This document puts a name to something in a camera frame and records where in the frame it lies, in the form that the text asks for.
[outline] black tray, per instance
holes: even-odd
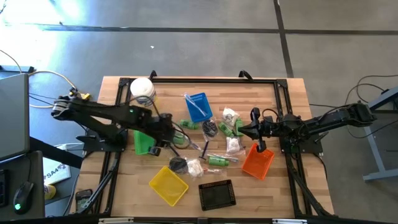
[[[222,180],[199,185],[201,209],[203,211],[236,205],[231,180]]]

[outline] computer mouse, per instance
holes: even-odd
[[[34,184],[24,182],[19,186],[14,195],[14,212],[18,215],[25,214],[32,205],[32,189]]]

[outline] paper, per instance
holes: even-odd
[[[59,149],[65,150],[66,145],[61,145]],[[54,184],[70,178],[70,168],[68,165],[54,161],[52,159],[43,158],[43,178],[44,184]]]

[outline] green basket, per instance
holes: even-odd
[[[155,145],[155,139],[139,131],[134,131],[134,146],[137,155],[147,154],[149,148]]]

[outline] green object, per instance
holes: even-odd
[[[220,130],[228,137],[232,137],[234,136],[234,133],[232,132],[232,130],[230,130],[229,127],[227,127],[227,125],[224,122],[220,122],[218,124],[218,127],[220,128]]]
[[[184,135],[179,132],[175,132],[174,138],[173,138],[173,143],[183,145],[184,142],[185,142]]]
[[[198,128],[199,128],[199,125],[198,125],[198,124],[195,124],[195,123],[192,122],[192,121],[184,120],[184,119],[182,119],[182,120],[180,121],[180,126],[183,127],[183,128],[188,128],[188,129],[192,129],[192,130],[198,129]]]
[[[242,128],[242,127],[243,127],[243,121],[242,121],[241,118],[238,118],[238,119],[236,120],[236,123],[235,123],[235,134],[236,134],[237,136],[239,136],[239,137],[243,136],[243,133],[241,133],[241,132],[238,131],[238,128]]]
[[[147,154],[149,148],[155,145],[155,139],[139,131],[134,131],[134,146],[136,154]]]
[[[209,164],[210,165],[214,165],[214,166],[228,166],[229,165],[229,161],[227,159],[224,159],[224,158],[210,156],[209,157]]]

